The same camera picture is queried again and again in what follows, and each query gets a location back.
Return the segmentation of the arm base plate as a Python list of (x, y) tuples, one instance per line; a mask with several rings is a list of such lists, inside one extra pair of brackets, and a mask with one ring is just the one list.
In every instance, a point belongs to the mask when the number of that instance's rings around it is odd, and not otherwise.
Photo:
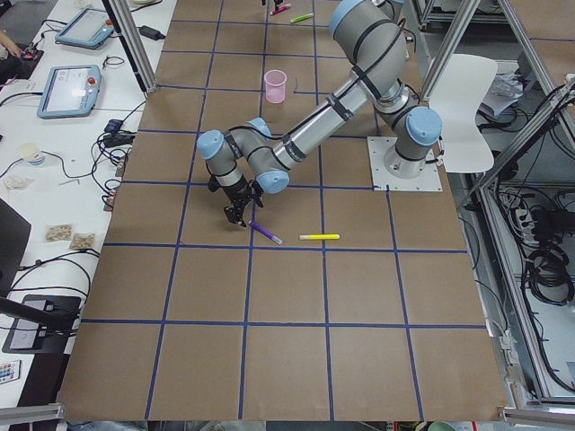
[(396, 153), (396, 140), (392, 136), (367, 138), (373, 190), (442, 192), (433, 150), (428, 150), (424, 160), (408, 161)]

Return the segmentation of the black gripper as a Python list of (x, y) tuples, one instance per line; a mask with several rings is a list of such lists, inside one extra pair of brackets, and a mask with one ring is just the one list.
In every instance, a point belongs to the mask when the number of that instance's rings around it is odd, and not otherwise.
[(239, 180), (232, 185), (222, 185), (218, 181), (220, 177), (214, 174), (210, 175), (208, 181), (208, 189), (215, 192), (222, 189), (227, 197), (230, 199), (230, 204), (224, 207), (224, 212), (229, 223), (246, 226), (243, 218), (243, 213), (249, 202), (253, 201), (258, 207), (263, 207), (261, 200), (263, 190), (256, 180), (250, 182), (241, 174)]

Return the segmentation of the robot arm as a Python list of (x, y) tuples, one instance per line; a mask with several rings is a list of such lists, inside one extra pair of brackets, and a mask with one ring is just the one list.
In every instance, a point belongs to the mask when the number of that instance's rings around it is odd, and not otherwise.
[(229, 223), (243, 226), (243, 211), (250, 203), (260, 206), (263, 194), (285, 189), (290, 170), (368, 103), (396, 135), (394, 147), (385, 153), (385, 168), (394, 177), (417, 177), (439, 141), (440, 116), (413, 100), (413, 90), (400, 79), (406, 51), (403, 25), (373, 1), (342, 1), (329, 29), (351, 71), (313, 113), (281, 137), (273, 137), (261, 118), (199, 137), (197, 148), (210, 174), (208, 188), (225, 192)]

